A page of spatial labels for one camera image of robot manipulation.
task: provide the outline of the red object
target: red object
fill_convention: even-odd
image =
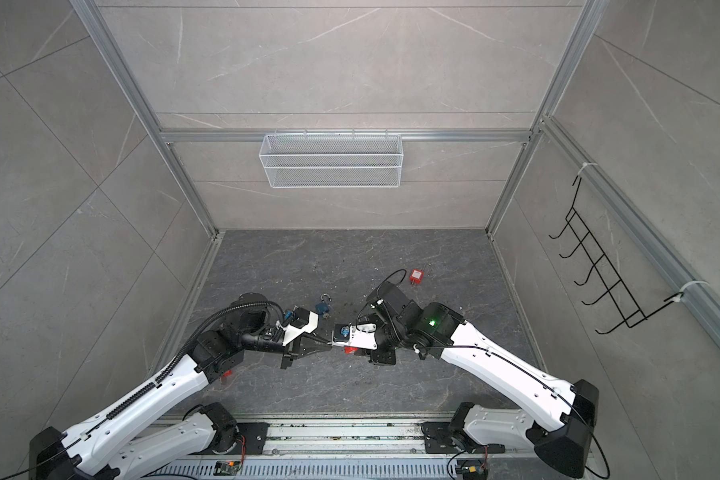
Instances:
[[[421,270],[414,269],[411,272],[411,284],[421,283],[423,278],[424,278],[424,272],[422,272]]]

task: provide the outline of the marble floor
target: marble floor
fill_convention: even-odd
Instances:
[[[403,291],[420,306],[437,301],[535,363],[528,336],[482,230],[230,230],[226,232],[185,335],[241,293],[259,292],[283,308],[310,308],[327,293],[331,324],[355,319],[367,295],[398,268],[428,266]],[[329,336],[329,326],[319,332]],[[396,366],[334,349],[280,370],[280,355],[246,352],[226,384],[177,406],[219,401],[231,412],[447,412],[461,402],[513,408],[507,398],[445,362],[399,350]]]

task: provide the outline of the wire basket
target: wire basket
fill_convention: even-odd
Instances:
[[[259,158],[273,188],[399,187],[399,134],[268,134]]]

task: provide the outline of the black wire hook rack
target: black wire hook rack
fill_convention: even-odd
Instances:
[[[610,297],[610,299],[614,302],[614,305],[616,306],[616,310],[619,311],[619,315],[621,315],[621,321],[618,322],[617,324],[615,324],[610,330],[607,330],[607,331],[605,331],[605,332],[601,332],[601,331],[595,329],[595,331],[596,331],[597,333],[601,334],[601,335],[607,335],[608,333],[613,332],[615,329],[619,328],[619,327],[622,326],[622,325],[626,325],[627,328],[634,328],[634,327],[638,326],[639,324],[641,324],[642,322],[648,320],[649,318],[651,318],[652,316],[654,316],[654,315],[657,314],[658,312],[661,312],[662,310],[664,310],[664,309],[667,308],[668,306],[672,305],[673,303],[679,302],[680,299],[682,298],[683,294],[684,294],[683,292],[673,293],[672,295],[668,296],[667,298],[665,298],[665,299],[662,301],[662,306],[660,306],[659,308],[655,309],[655,310],[654,310],[653,312],[651,312],[651,313],[645,314],[645,311],[643,310],[643,307],[641,307],[640,304],[637,302],[637,300],[635,300],[634,295],[633,295],[632,292],[630,291],[630,288],[626,285],[626,282],[624,282],[624,279],[621,277],[621,274],[619,273],[619,271],[615,268],[614,263],[611,262],[611,260],[610,260],[610,258],[608,257],[608,255],[606,255],[605,250],[604,250],[603,247],[600,245],[600,242],[597,241],[597,238],[596,238],[595,235],[592,233],[592,230],[590,230],[590,228],[586,225],[586,222],[584,221],[584,218],[582,218],[582,216],[579,215],[579,212],[576,210],[576,198],[579,196],[579,188],[581,187],[581,177],[579,177],[579,176],[577,175],[576,178],[574,179],[574,182],[572,183],[571,186],[572,186],[572,187],[573,187],[573,186],[576,186],[576,193],[574,194],[574,199],[573,199],[573,201],[570,203],[570,208],[568,209],[568,213],[565,215],[565,226],[563,227],[563,229],[560,231],[560,233],[559,233],[558,235],[556,235],[556,236],[549,235],[549,238],[551,238],[551,239],[553,239],[553,240],[556,240],[556,239],[560,238],[560,236],[563,235],[563,233],[565,233],[566,230],[570,230],[570,231],[574,234],[574,236],[576,236],[576,240],[578,240],[578,243],[576,244],[576,247],[575,247],[569,254],[567,254],[567,255],[562,255],[562,254],[560,254],[560,258],[570,258],[573,254],[576,253],[576,251],[577,251],[579,248],[581,248],[581,249],[585,252],[586,257],[589,259],[589,261],[590,261],[590,263],[591,263],[591,267],[590,267],[589,273],[586,274],[586,278],[584,279],[584,282],[578,283],[578,282],[576,282],[576,280],[574,280],[574,283],[576,283],[578,286],[584,286],[587,282],[590,281],[590,277],[592,276],[592,272],[595,272],[595,273],[597,274],[598,278],[600,278],[600,282],[603,283],[603,286],[606,288],[605,292],[603,292],[602,295],[598,296],[598,297],[595,299],[595,301],[593,301],[593,302],[584,302],[584,301],[582,300],[582,303],[585,304],[585,305],[594,305],[595,303],[597,303],[597,302],[599,302],[600,300],[602,300],[606,295],[608,295],[608,296]],[[584,228],[585,228],[585,230],[586,230],[586,233],[585,233],[583,236],[582,236],[582,235],[579,235],[579,234],[576,232],[576,229],[574,229],[574,228],[572,227],[572,225],[570,224],[570,222],[571,222],[574,218],[577,218],[578,221],[581,222],[582,225],[584,225]],[[590,251],[586,248],[586,245],[584,244],[584,241],[586,240],[587,237],[591,238],[591,239],[595,242],[595,244],[597,245],[597,248],[600,249],[600,255],[598,255],[597,258],[594,258],[595,255],[593,255],[592,252],[590,252]],[[616,282],[614,282],[613,284],[611,284],[610,286],[608,286],[608,283],[605,281],[605,277],[603,276],[603,272],[600,271],[600,267],[598,267],[598,264],[602,264],[603,266],[605,266],[605,265],[610,266],[610,268],[612,269],[612,271],[616,274],[616,277],[618,278],[618,280],[616,280]],[[625,314],[624,314],[624,312],[622,311],[621,307],[619,306],[619,303],[618,303],[618,302],[616,301],[616,299],[614,298],[614,294],[613,294],[614,288],[616,288],[619,284],[622,285],[622,287],[624,288],[624,290],[626,291],[626,293],[630,296],[630,298],[632,299],[632,302],[633,302],[633,303],[635,304],[635,306],[636,306],[636,310],[635,310],[634,312],[630,313],[629,315],[625,315]],[[631,318],[633,318],[634,316],[637,316],[637,318],[639,318],[639,320],[636,321],[636,322],[634,322],[633,324],[629,324],[628,320],[631,319]]]

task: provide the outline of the robotic arm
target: robotic arm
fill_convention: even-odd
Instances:
[[[168,366],[116,404],[65,432],[49,427],[35,436],[30,480],[131,480],[194,452],[230,452],[240,431],[219,403],[152,436],[134,437],[184,398],[228,375],[245,350],[281,354],[285,369],[331,345],[358,348],[374,364],[393,365],[396,349],[407,348],[422,360],[432,355],[467,370],[526,413],[495,419],[484,408],[463,403],[449,427],[456,446],[465,451],[489,443],[532,447],[557,471],[583,476],[596,419],[594,386],[585,380],[571,385],[528,365],[457,312],[436,302],[422,310],[392,283],[379,285],[365,306],[372,313],[357,325],[336,325],[329,342],[313,333],[316,313],[303,308],[282,312],[262,295],[240,296],[206,319]],[[268,322],[270,309],[278,317],[274,324]],[[314,346],[302,346],[303,340]]]

